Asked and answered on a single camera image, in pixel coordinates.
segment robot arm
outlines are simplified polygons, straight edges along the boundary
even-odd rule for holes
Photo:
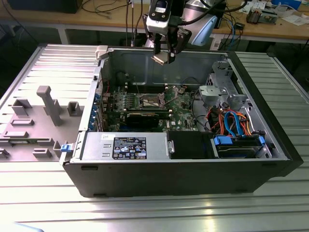
[[[146,36],[154,43],[152,59],[160,64],[170,64],[175,55],[184,50],[187,43],[202,46],[209,38],[217,17],[213,11],[231,12],[240,7],[225,10],[225,0],[152,0],[149,13],[143,15]],[[168,51],[161,51],[164,36]]]

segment blue cable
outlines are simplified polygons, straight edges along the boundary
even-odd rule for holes
[[[232,32],[233,32],[232,41],[231,41],[230,45],[229,45],[228,48],[227,48],[227,50],[230,50],[231,46],[232,46],[233,43],[234,43],[235,29],[234,29],[233,23],[232,23],[230,20],[226,19],[226,21],[229,22],[229,24],[231,25],[231,27],[232,27]]]
[[[231,112],[231,111],[227,112],[227,113],[224,115],[224,126],[225,126],[226,130],[227,130],[233,137],[236,137],[236,135],[233,133],[233,131],[231,131],[230,128],[228,127],[227,117],[228,117],[228,115],[229,115],[230,113],[232,113],[233,116],[234,116],[234,118],[235,118],[235,124],[236,124],[236,128],[237,128],[238,134],[239,134],[239,135],[243,135],[243,131],[242,131],[241,127],[240,127],[239,119],[238,119],[237,115],[236,115],[234,112]]]

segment motherboard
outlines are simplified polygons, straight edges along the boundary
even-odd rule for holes
[[[181,86],[124,86],[103,93],[102,131],[196,131],[191,94]]]

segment power supply label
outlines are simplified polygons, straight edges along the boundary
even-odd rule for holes
[[[112,157],[115,160],[135,160],[147,158],[146,138],[115,137]]]

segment black box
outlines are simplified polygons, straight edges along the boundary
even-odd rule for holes
[[[83,0],[8,0],[13,10],[51,11],[74,14]]]

